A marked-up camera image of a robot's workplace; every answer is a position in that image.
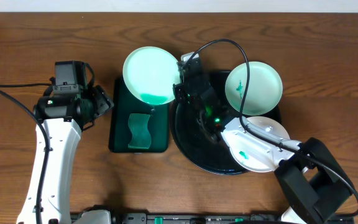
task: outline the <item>white background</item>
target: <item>white background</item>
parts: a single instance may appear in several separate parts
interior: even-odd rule
[[[0,0],[0,12],[358,12],[358,0]]]

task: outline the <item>green sponge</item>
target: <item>green sponge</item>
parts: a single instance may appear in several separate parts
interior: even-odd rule
[[[131,113],[128,119],[128,127],[132,133],[132,139],[128,144],[129,149],[149,149],[152,137],[147,129],[149,114]]]

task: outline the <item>table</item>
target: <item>table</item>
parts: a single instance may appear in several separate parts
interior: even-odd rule
[[[250,60],[280,74],[283,125],[293,139],[327,145],[358,190],[358,14],[0,13],[0,83],[47,82],[54,63],[88,62],[112,95],[125,58],[151,45],[176,58],[218,38],[237,41]],[[217,44],[206,67],[234,68],[238,50]],[[9,94],[32,108],[44,88]],[[162,154],[108,150],[111,113],[82,135],[73,167],[71,211],[106,204],[122,212],[250,213],[288,208],[273,173],[210,174],[170,137]],[[35,156],[35,124],[0,96],[0,223],[24,204]],[[351,198],[340,209],[352,212]]]

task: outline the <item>wooden table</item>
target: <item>wooden table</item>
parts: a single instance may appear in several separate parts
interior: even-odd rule
[[[250,60],[281,75],[284,127],[293,139],[326,143],[358,190],[358,14],[0,13],[0,83],[47,82],[60,60],[89,62],[112,95],[125,58],[151,45],[177,58],[218,38],[240,43]],[[201,54],[208,68],[242,63],[236,48]],[[6,90],[29,108],[44,88]],[[284,212],[273,173],[210,174],[170,138],[162,154],[113,154],[111,114],[78,146],[71,211],[105,203],[121,211],[164,213]],[[14,223],[24,204],[35,155],[35,124],[0,96],[0,223]],[[356,209],[354,198],[342,212]]]

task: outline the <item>black round tray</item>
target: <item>black round tray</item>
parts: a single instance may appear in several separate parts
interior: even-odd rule
[[[222,103],[227,104],[230,110],[234,110],[227,102],[224,94],[224,84],[229,73],[229,70],[211,72],[210,82]],[[272,118],[281,123],[280,110],[277,106],[261,116]],[[188,104],[173,102],[170,113],[170,129],[179,150],[196,166],[214,174],[222,175],[248,172],[233,159],[224,142],[213,144],[205,137],[197,124],[193,110]]]

